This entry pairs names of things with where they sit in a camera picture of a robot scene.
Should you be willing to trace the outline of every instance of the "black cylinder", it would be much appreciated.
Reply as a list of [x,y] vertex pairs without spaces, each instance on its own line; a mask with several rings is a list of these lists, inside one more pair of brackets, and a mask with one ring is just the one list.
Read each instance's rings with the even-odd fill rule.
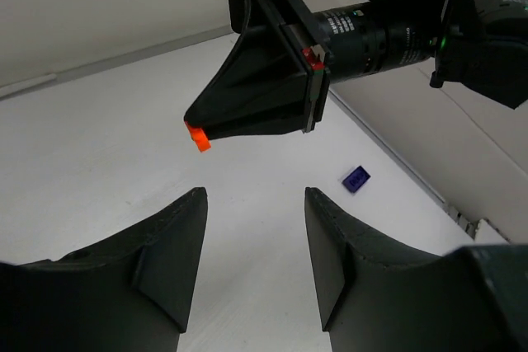
[[332,81],[418,63],[433,55],[440,18],[404,1],[362,3],[315,13],[330,37]]

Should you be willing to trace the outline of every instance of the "red component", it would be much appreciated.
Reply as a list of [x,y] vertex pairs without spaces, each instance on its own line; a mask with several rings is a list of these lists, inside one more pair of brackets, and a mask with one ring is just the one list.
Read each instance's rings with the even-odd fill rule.
[[312,70],[314,70],[315,72],[324,70],[324,63],[317,58],[312,49],[303,49],[303,55],[312,67]]

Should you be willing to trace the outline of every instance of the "table surface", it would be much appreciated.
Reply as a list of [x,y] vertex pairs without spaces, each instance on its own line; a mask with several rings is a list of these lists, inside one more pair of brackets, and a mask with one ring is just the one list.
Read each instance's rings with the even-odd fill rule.
[[[0,102],[0,258],[56,260],[195,186],[210,209],[188,332],[178,350],[330,351],[304,227],[304,187],[408,245],[471,240],[328,101],[315,131],[214,141],[182,116],[234,42],[225,36]],[[362,165],[356,194],[340,180]]]

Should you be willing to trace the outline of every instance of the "white tabletop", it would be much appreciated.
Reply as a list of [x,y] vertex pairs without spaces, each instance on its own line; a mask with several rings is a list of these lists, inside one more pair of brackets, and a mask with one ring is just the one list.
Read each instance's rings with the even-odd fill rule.
[[[0,259],[58,259],[202,185],[209,220],[178,351],[328,352],[304,187],[425,251],[471,240],[331,101],[310,134],[198,153],[182,117],[232,45],[225,36],[0,102]],[[340,180],[359,165],[372,178],[351,195]]]

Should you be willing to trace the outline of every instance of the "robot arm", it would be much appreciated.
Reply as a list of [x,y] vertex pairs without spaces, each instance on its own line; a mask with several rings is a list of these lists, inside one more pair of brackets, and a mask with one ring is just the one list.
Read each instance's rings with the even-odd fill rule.
[[528,100],[528,0],[368,0],[312,13],[302,0],[229,0],[238,41],[184,120],[208,139],[310,132],[331,82],[435,58],[512,109]]

